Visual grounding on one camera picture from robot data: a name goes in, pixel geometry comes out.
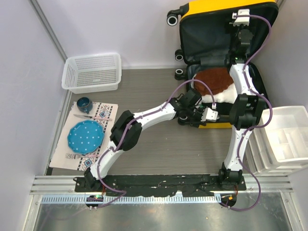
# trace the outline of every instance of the brown cloth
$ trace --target brown cloth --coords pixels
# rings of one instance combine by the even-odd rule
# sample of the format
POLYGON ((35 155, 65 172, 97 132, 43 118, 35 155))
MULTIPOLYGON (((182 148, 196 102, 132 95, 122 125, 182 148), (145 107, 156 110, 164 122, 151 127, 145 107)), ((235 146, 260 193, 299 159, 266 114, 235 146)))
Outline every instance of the brown cloth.
MULTIPOLYGON (((233 79, 231 78, 228 70, 224 67, 207 69, 197 73, 194 79, 201 80, 213 92, 213 95, 223 92, 227 89, 232 83, 233 79)), ((209 91, 201 83, 194 82, 194 88, 201 93, 201 95, 209 95, 209 91)))

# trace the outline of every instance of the gray floor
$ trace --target gray floor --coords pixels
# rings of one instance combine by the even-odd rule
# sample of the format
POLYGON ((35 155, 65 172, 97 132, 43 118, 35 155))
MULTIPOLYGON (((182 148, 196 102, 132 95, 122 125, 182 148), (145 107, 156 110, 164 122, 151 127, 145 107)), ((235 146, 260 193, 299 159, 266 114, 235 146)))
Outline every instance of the gray floor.
MULTIPOLYGON (((249 207, 256 193, 238 195, 249 207)), ((210 204, 111 205, 76 212, 85 205, 41 205, 35 231, 291 231, 280 193, 263 193, 252 210, 236 212, 210 204)))
MULTIPOLYGON (((125 110, 134 113, 160 105, 181 82, 174 79, 174 69, 123 70, 118 90, 73 94, 71 103, 83 96, 94 102, 116 103, 119 117, 125 110)), ((143 132, 137 146, 124 153, 109 174, 218 173, 230 139, 231 129, 197 129, 166 121, 143 132)), ((53 175, 76 174, 82 173, 53 171, 53 175)))

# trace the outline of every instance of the white wall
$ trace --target white wall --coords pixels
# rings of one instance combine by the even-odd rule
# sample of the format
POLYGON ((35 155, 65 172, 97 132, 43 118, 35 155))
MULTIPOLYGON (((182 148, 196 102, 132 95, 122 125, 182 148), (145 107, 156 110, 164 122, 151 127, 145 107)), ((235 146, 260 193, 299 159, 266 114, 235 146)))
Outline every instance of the white wall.
POLYGON ((63 61, 27 0, 0 1, 0 230, 20 231, 64 97, 63 61))
MULTIPOLYGON (((304 105, 308 110, 308 1, 286 0, 270 43, 255 60, 274 106, 304 105)), ((308 169, 290 176, 308 230, 308 169)))
POLYGON ((179 28, 169 10, 187 0, 39 0, 68 57, 115 51, 123 67, 179 66, 179 28))

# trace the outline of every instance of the plate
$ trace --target plate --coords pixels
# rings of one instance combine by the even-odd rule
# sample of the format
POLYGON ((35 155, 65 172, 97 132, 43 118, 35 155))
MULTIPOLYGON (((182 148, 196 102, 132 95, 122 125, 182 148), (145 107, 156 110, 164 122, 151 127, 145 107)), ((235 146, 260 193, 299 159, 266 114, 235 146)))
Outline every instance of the plate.
POLYGON ((67 136, 67 143, 75 153, 85 155, 94 152, 104 139, 102 126, 93 120, 77 123, 67 136))

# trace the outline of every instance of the black mounting plate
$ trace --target black mounting plate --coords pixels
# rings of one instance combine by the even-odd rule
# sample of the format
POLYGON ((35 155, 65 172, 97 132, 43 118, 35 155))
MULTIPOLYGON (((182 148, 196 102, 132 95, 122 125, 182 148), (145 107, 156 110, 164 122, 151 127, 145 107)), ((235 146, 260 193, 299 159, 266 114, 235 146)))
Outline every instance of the black mounting plate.
MULTIPOLYGON (((100 187, 97 190, 91 189, 84 177, 74 178, 76 182, 75 191, 83 192, 101 192, 100 187)), ((213 191, 234 191, 232 184, 219 184, 218 176, 210 174, 192 174, 192 175, 118 175, 106 176, 103 181, 117 190, 125 190, 125 196, 154 196, 166 197, 174 196, 177 191, 181 191, 184 197, 187 196, 210 196, 213 191)), ((241 183, 237 185, 238 191, 245 191, 246 184, 242 176, 241 183)), ((110 190, 106 190, 106 195, 116 196, 110 190)))

